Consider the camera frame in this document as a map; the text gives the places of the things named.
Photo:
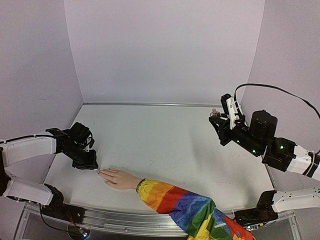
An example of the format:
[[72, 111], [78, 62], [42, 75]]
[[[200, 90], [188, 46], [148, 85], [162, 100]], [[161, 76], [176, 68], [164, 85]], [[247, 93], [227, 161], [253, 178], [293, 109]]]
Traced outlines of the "glitter nail polish bottle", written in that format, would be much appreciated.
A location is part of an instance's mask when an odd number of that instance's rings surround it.
[[217, 111], [215, 108], [213, 108], [209, 116], [211, 118], [220, 118], [222, 115], [219, 111]]

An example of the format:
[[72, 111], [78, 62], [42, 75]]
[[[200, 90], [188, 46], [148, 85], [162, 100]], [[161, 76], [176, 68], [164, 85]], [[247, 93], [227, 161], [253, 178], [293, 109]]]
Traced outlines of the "mannequin hand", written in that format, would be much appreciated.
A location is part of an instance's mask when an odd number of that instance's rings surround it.
[[142, 181], [139, 177], [115, 168], [100, 170], [98, 175], [105, 180], [108, 186], [118, 190], [135, 190]]

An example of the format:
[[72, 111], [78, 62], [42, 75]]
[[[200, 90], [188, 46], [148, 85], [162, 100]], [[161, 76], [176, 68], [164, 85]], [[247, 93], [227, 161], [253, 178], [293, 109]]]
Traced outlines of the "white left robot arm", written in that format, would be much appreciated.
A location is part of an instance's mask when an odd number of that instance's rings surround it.
[[77, 170], [97, 170], [97, 153], [91, 130], [79, 123], [61, 130], [48, 128], [41, 133], [23, 135], [0, 141], [0, 195], [17, 202], [37, 204], [40, 214], [82, 223], [85, 209], [65, 202], [63, 193], [55, 186], [21, 178], [9, 171], [10, 167], [33, 159], [64, 155]]

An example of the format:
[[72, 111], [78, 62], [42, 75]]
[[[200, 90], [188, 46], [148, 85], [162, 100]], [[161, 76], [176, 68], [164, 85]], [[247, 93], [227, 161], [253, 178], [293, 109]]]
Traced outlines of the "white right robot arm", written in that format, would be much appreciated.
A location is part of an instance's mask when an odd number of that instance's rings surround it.
[[292, 140], [276, 137], [275, 116], [255, 111], [250, 125], [246, 125], [234, 113], [213, 109], [208, 120], [222, 146], [234, 142], [260, 157], [272, 180], [274, 189], [261, 193], [255, 207], [234, 213], [238, 224], [266, 224], [277, 220], [281, 212], [319, 208], [320, 155]]

